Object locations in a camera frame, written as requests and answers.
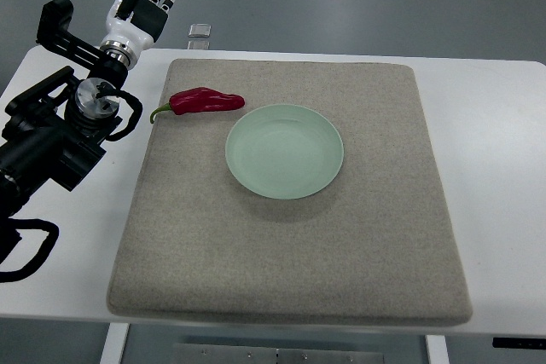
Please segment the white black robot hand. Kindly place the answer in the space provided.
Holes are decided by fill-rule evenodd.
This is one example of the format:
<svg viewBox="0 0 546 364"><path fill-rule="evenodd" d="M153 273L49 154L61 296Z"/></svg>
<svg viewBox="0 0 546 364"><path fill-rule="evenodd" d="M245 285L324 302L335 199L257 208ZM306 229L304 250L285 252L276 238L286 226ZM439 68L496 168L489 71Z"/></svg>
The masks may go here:
<svg viewBox="0 0 546 364"><path fill-rule="evenodd" d="M176 0L115 0L107 14L101 48L119 46L138 55L159 39Z"/></svg>

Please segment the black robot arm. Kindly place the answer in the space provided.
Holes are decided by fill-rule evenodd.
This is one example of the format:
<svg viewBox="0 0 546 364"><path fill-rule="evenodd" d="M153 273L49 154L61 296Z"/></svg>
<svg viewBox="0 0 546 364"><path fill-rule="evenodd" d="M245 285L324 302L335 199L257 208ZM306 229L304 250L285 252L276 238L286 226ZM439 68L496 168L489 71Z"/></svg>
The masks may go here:
<svg viewBox="0 0 546 364"><path fill-rule="evenodd" d="M17 213L48 180L73 190L105 155L101 144L128 136L142 116L142 103L122 86L129 68L73 36L70 0L43 6L37 42L88 69L76 78L65 66L16 96L5 108L2 131L1 218Z"/></svg>

